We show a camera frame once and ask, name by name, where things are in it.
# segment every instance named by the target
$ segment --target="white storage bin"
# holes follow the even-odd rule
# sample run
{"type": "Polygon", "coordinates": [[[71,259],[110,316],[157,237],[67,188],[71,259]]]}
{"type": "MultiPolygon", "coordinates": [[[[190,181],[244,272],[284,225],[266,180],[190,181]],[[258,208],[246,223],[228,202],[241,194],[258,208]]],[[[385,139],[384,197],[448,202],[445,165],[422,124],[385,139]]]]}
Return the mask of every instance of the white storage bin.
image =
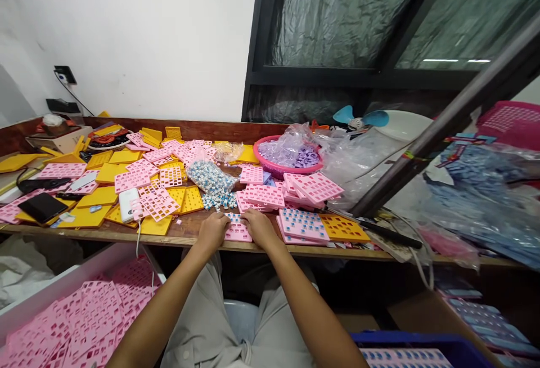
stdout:
{"type": "MultiPolygon", "coordinates": [[[[135,259],[135,247],[135,244],[111,244],[99,253],[87,258],[81,265],[73,266],[56,276],[45,288],[2,309],[0,311],[0,353],[6,345],[9,333],[23,327],[55,300],[75,292],[85,281],[89,281],[101,273],[108,275],[115,268],[135,259]]],[[[147,255],[156,272],[155,279],[162,284],[165,283],[165,275],[144,245],[139,246],[139,254],[147,255]]]]}

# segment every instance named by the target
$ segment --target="blue plastic crate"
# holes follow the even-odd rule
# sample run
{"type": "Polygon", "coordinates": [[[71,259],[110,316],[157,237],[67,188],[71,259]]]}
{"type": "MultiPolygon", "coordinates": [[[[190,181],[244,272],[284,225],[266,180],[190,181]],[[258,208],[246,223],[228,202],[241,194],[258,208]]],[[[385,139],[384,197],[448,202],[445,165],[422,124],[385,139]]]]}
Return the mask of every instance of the blue plastic crate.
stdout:
{"type": "Polygon", "coordinates": [[[493,368],[469,341],[456,335],[405,331],[364,331],[351,334],[360,348],[438,348],[454,368],[493,368]]]}

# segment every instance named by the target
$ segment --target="white power bank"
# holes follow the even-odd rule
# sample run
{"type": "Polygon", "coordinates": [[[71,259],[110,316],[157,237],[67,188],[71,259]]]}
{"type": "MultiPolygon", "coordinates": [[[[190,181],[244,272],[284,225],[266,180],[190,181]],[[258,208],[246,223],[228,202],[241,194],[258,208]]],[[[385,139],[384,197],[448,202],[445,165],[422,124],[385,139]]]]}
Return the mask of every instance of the white power bank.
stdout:
{"type": "Polygon", "coordinates": [[[120,215],[123,223],[133,222],[133,209],[131,208],[131,201],[138,198],[139,191],[137,188],[131,188],[118,194],[118,201],[120,202],[120,215]]]}

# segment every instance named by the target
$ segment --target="metal pole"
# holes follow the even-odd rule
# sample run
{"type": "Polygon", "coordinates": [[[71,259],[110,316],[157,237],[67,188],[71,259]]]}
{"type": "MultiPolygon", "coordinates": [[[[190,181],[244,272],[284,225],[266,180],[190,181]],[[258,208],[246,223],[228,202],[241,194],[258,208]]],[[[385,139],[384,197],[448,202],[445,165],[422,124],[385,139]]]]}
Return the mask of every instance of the metal pole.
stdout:
{"type": "Polygon", "coordinates": [[[428,165],[425,159],[480,105],[491,107],[512,99],[540,73],[540,13],[477,75],[411,145],[412,159],[401,157],[350,210],[355,216],[372,216],[428,165]]]}

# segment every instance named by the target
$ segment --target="wall outlet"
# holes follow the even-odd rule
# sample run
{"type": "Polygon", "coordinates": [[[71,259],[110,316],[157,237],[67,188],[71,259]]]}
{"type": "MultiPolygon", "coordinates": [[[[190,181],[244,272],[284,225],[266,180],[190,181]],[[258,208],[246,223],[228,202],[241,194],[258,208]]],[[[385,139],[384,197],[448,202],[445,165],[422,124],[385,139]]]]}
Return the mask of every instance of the wall outlet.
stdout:
{"type": "Polygon", "coordinates": [[[58,78],[60,78],[60,81],[64,84],[77,85],[75,76],[73,76],[69,66],[55,66],[55,73],[58,74],[58,78]]]}

